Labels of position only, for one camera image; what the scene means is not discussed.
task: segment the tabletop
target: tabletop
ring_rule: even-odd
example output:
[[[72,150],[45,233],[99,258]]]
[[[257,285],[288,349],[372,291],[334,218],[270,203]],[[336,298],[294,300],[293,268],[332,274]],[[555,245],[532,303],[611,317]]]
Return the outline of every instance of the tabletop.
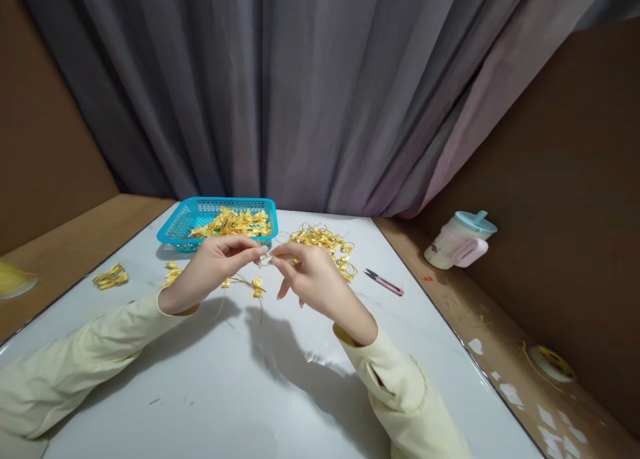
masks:
[[[160,244],[170,207],[96,272],[121,262],[129,282],[105,291],[81,280],[8,341],[0,366],[50,344],[95,316],[165,283],[165,262],[192,254]],[[539,459],[529,439],[415,278],[368,218],[277,212],[284,242],[302,223],[324,224],[355,244],[353,291],[394,342],[411,354],[442,395],[474,458]],[[398,297],[368,278],[369,268],[404,289]],[[90,457],[388,458],[389,439],[331,322],[293,292],[281,301],[273,266],[240,274],[263,278],[264,313],[243,284],[215,290],[194,316],[149,344],[56,426],[45,459]]]

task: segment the basket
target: basket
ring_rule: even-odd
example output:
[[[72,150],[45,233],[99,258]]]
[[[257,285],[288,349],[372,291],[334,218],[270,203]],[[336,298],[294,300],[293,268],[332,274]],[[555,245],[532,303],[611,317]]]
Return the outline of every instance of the basket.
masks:
[[[171,244],[180,252],[195,252],[204,239],[186,238],[192,227],[199,227],[212,222],[220,214],[220,207],[228,207],[234,212],[251,210],[251,213],[265,211],[271,224],[270,236],[259,236],[251,239],[271,247],[271,239],[278,235],[278,218],[275,203],[271,199],[246,197],[190,197],[183,200],[171,217],[162,226],[157,238],[164,244]]]

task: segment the pink scissors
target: pink scissors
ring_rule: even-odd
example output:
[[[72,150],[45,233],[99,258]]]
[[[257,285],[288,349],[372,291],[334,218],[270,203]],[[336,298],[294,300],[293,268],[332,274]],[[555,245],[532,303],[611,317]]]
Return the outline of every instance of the pink scissors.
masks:
[[[384,288],[389,289],[396,296],[402,296],[405,293],[401,288],[399,288],[398,286],[394,286],[391,282],[378,276],[374,271],[370,269],[365,269],[365,274],[367,274],[367,276],[375,280],[378,284],[380,284]]]

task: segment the white table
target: white table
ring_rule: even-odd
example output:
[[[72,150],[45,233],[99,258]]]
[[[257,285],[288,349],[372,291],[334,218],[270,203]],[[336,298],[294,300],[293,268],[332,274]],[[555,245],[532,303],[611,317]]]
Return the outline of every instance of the white table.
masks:
[[[85,278],[5,345],[0,366],[97,314],[155,294],[165,282],[165,262],[184,267],[190,257],[166,250],[155,237],[175,207],[98,268],[104,272],[122,262],[128,284],[100,292]],[[542,457],[370,219],[278,211],[278,220],[289,233],[303,222],[349,233],[351,262],[360,271],[353,290],[422,365],[474,457]],[[369,279],[365,268],[405,295]],[[258,299],[242,284],[226,291],[214,321],[223,294],[214,291],[198,314],[150,344],[56,427],[45,459],[388,457],[388,438],[330,321],[311,308],[300,310],[291,292],[276,302],[281,276],[274,267],[250,264],[241,274],[263,278],[262,324]]]

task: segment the brown cardboard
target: brown cardboard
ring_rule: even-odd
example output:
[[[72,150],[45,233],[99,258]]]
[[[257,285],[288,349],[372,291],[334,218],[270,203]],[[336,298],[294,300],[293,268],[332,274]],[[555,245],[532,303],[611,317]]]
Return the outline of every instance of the brown cardboard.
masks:
[[[640,437],[640,18],[569,36],[417,218],[499,231],[473,278]]]
[[[120,194],[5,254],[38,284],[0,301],[0,343],[49,307],[175,201]]]
[[[548,458],[558,456],[549,454],[543,429],[561,439],[556,447],[562,452],[562,457],[640,457],[638,441],[579,384],[545,380],[536,372],[522,349],[523,344],[533,345],[536,341],[463,270],[452,268],[443,271],[427,263],[423,251],[429,246],[431,239],[415,222],[381,217],[374,218],[374,222],[467,347],[471,357],[487,375],[514,416]],[[481,355],[468,347],[468,343],[474,339],[482,343]],[[494,372],[499,374],[499,379],[492,375]],[[522,402],[522,409],[509,401],[501,386],[513,387]],[[553,428],[544,421],[544,412],[540,408],[552,417]],[[578,432],[572,432],[560,412],[566,415],[571,427]],[[586,443],[580,442],[579,433],[584,434]],[[579,456],[567,455],[572,453],[571,446],[579,451]]]
[[[0,0],[0,254],[119,192],[21,0]]]

